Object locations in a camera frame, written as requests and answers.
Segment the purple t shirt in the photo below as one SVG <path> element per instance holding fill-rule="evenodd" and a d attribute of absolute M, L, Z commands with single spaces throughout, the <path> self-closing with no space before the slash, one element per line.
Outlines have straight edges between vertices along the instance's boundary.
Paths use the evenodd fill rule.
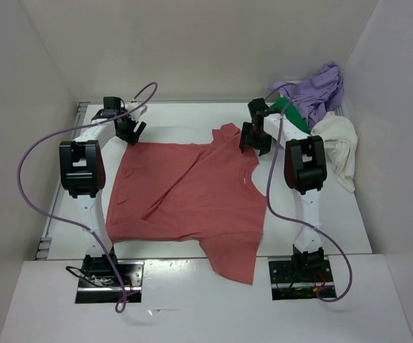
<path fill-rule="evenodd" d="M 298 125 L 303 124 L 301 130 L 306 133 L 309 133 L 327 112 L 340 106 L 344 96 L 343 76 L 339 66 L 333 61 L 326 63 L 318 74 L 308 79 L 297 83 L 276 81 L 267 89 L 279 93 L 282 98 L 272 107 L 287 106 L 286 114 L 295 119 Z"/>

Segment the cream white t shirt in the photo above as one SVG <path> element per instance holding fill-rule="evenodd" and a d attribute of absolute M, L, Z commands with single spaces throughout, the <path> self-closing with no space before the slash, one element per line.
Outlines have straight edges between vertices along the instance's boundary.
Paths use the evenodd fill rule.
<path fill-rule="evenodd" d="M 324 118 L 314 125 L 311 134 L 322 138 L 327 163 L 337 182 L 349 193 L 354 193 L 355 154 L 358 144 L 354 125 L 348 118 L 328 111 Z"/>

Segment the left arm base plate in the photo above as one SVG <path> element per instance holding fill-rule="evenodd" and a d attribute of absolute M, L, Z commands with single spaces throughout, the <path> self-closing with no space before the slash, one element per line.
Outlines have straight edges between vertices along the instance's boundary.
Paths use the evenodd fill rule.
<path fill-rule="evenodd" d="M 144 273 L 143 261 L 119 261 L 117 269 L 126 289 L 127 303 L 140 303 Z M 76 304 L 116 303 L 122 298 L 119 280 L 113 271 L 99 276 L 88 272 L 84 267 L 65 267 L 65 270 L 77 278 Z"/>

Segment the green t shirt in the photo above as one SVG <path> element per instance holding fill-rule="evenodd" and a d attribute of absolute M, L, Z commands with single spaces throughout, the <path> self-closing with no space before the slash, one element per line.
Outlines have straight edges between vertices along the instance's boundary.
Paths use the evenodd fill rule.
<path fill-rule="evenodd" d="M 285 106 L 288 104 L 288 102 L 289 102 L 289 100 L 287 98 L 280 97 L 269 108 L 282 112 L 282 110 L 285 108 Z M 310 134 L 310 129 L 307 125 L 307 121 L 301 116 L 301 114 L 299 113 L 299 111 L 297 110 L 297 108 L 293 104 L 290 104 L 286 108 L 285 116 L 300 131 L 302 131 L 306 134 Z"/>

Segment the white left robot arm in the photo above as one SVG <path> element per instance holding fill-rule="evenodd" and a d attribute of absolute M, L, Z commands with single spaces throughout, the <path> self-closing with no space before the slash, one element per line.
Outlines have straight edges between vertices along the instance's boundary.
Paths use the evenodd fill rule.
<path fill-rule="evenodd" d="M 119 97 L 105 96 L 103 108 L 80 135 L 59 145 L 61 185 L 74 200 L 80 223 L 86 227 L 89 259 L 104 259 L 113 251 L 102 208 L 106 172 L 101 148 L 114 137 L 135 145 L 146 127 L 141 120 L 146 111 L 147 106 L 136 100 L 125 104 Z"/>

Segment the red t shirt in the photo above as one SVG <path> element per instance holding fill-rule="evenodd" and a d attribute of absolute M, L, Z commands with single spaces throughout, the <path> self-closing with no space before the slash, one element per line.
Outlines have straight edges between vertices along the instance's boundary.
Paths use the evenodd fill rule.
<path fill-rule="evenodd" d="M 251 284 L 267 201 L 252 174 L 259 160 L 224 124 L 208 144 L 128 146 L 106 215 L 112 242 L 196 240 L 212 269 Z"/>

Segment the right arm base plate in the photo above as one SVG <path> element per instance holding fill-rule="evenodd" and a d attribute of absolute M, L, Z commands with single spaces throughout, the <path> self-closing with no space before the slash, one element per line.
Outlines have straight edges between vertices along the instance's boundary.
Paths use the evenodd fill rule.
<path fill-rule="evenodd" d="M 295 272 L 290 259 L 270 259 L 268 266 L 273 301 L 316 299 L 318 291 L 323 298 L 337 297 L 328 259 L 308 272 Z"/>

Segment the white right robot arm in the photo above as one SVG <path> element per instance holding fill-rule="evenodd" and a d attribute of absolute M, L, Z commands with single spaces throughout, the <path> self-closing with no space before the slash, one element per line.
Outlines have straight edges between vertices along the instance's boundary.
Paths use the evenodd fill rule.
<path fill-rule="evenodd" d="M 306 281 L 324 261 L 324 249 L 315 229 L 319 227 L 319 198 L 327 179 L 327 164 L 323 139 L 296 128 L 284 113 L 287 107 L 272 109 L 263 98 L 251 100 L 251 121 L 243 123 L 239 148 L 253 148 L 263 155 L 270 152 L 272 141 L 276 141 L 268 180 L 273 175 L 279 147 L 284 148 L 284 180 L 292 190 L 295 205 L 295 218 L 288 220 L 298 224 L 291 272 L 294 278 Z"/>

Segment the white plastic basket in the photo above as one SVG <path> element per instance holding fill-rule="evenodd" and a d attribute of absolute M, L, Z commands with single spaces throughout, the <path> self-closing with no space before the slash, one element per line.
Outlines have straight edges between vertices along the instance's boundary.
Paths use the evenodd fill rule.
<path fill-rule="evenodd" d="M 310 126 L 321 121 L 329 111 L 347 117 L 341 81 L 308 79 L 297 83 L 279 82 L 272 87 L 273 91 L 279 92 L 281 96 L 292 99 L 292 104 Z"/>

